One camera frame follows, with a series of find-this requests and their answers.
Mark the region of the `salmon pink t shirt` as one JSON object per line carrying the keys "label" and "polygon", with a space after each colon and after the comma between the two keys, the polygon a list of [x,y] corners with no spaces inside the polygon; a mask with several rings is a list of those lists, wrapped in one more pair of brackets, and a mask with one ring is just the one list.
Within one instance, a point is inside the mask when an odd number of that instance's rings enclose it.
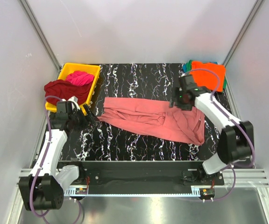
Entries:
{"label": "salmon pink t shirt", "polygon": [[168,101],[107,97],[99,120],[135,134],[169,141],[198,146],[205,141],[205,115],[197,108],[170,108]]}

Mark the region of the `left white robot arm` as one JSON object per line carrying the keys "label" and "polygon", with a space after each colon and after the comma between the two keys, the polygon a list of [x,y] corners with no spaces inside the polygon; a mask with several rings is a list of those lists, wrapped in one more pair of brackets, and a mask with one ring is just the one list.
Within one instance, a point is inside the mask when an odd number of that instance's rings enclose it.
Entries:
{"label": "left white robot arm", "polygon": [[57,111],[47,115],[47,132],[43,148],[28,176],[18,182],[25,209],[39,216],[39,210],[58,210],[64,202],[64,193],[72,183],[82,184],[86,171],[79,162],[70,162],[58,173],[61,151],[71,132],[81,131],[97,124],[98,118],[85,104],[60,101]]}

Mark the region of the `yellow plastic bin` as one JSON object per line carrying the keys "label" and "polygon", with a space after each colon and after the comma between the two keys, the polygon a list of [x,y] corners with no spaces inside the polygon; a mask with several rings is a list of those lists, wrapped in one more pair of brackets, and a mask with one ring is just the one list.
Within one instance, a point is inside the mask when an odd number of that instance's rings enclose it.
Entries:
{"label": "yellow plastic bin", "polygon": [[44,86],[45,96],[48,97],[45,108],[56,112],[57,102],[76,97],[75,102],[83,114],[86,114],[84,105],[90,104],[99,74],[100,66],[98,65],[66,63],[57,80]]}

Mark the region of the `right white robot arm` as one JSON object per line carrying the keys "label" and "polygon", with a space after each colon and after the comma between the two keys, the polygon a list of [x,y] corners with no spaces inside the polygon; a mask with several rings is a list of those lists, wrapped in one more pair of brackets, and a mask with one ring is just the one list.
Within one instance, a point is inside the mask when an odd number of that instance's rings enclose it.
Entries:
{"label": "right white robot arm", "polygon": [[170,99],[170,107],[200,110],[218,129],[219,142],[216,153],[202,163],[197,173],[198,182],[207,185],[213,181],[215,173],[227,169],[240,160],[251,157],[249,167],[255,162],[254,127],[249,121],[241,121],[229,113],[204,87],[184,91],[175,87]]}

